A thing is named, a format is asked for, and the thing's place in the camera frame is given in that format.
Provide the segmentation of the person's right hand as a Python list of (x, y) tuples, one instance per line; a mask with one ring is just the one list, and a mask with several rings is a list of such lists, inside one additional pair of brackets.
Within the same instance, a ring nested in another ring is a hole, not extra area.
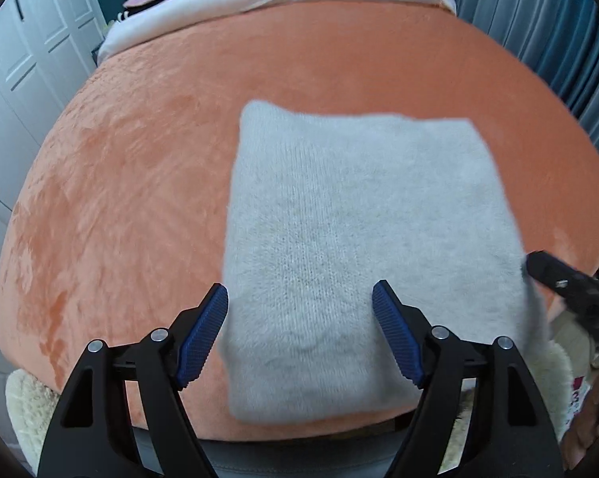
[(565, 433), (561, 452), (566, 470), (575, 468), (599, 438), (599, 372), (593, 379), (583, 406)]

